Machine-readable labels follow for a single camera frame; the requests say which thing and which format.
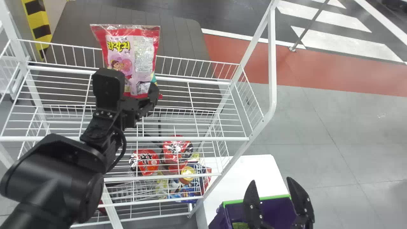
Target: cartoon girl illustration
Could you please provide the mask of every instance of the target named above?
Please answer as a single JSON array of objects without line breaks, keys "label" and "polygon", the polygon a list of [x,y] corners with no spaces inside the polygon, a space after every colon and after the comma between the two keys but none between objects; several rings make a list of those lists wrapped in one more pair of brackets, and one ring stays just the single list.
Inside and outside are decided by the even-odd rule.
[{"label": "cartoon girl illustration", "polygon": [[121,71],[122,70],[122,65],[120,64],[119,61],[112,60],[112,69],[114,69],[116,71]]}]

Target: purple container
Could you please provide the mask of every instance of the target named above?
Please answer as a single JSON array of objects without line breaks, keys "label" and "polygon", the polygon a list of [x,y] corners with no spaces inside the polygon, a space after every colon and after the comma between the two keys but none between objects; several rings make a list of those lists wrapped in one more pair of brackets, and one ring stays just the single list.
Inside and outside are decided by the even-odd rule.
[{"label": "purple container", "polygon": [[[268,199],[261,198],[263,204],[260,208],[263,213],[263,219],[275,229],[288,229],[294,221],[296,214],[291,199],[285,197]],[[228,203],[220,205],[217,209],[217,215],[210,222],[209,229],[233,229],[232,223],[245,222],[243,215],[243,200],[238,203]]]}]

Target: white table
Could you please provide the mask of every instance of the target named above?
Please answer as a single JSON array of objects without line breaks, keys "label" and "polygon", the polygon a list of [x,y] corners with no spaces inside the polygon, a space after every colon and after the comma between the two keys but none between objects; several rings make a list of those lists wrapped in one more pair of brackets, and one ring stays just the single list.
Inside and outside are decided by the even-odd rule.
[{"label": "white table", "polygon": [[243,199],[252,180],[256,181],[260,197],[289,194],[272,155],[241,156],[206,198],[204,207],[197,210],[198,228],[208,228],[216,216],[216,209],[223,201]]}]

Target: green rim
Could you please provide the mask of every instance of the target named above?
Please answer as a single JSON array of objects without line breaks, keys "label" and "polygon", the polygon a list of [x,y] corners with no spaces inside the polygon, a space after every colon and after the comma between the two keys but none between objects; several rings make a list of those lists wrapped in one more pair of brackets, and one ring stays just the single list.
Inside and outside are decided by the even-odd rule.
[{"label": "green rim", "polygon": [[[264,196],[264,197],[260,197],[260,200],[272,200],[272,199],[280,199],[280,198],[287,198],[287,197],[291,199],[290,194],[284,194],[284,195],[276,195],[276,196]],[[243,199],[223,201],[222,206],[223,206],[223,208],[225,208],[226,205],[239,204],[239,203],[243,203]]]}]

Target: gray tile floor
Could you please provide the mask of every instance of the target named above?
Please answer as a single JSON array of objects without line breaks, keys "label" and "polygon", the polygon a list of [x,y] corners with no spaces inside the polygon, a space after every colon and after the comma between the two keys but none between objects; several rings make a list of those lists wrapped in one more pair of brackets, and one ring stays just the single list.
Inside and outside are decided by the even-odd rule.
[{"label": "gray tile floor", "polygon": [[[266,111],[267,85],[252,87]],[[6,104],[0,106],[0,124]],[[245,154],[273,155],[283,177],[306,188],[316,229],[405,228],[406,104],[403,97],[278,86],[276,114]],[[229,144],[229,152],[236,146]],[[8,146],[12,154],[19,150],[14,147]],[[15,202],[0,197],[0,203],[1,223]],[[196,223],[176,218],[171,224],[155,220],[124,227],[195,228]]]}]

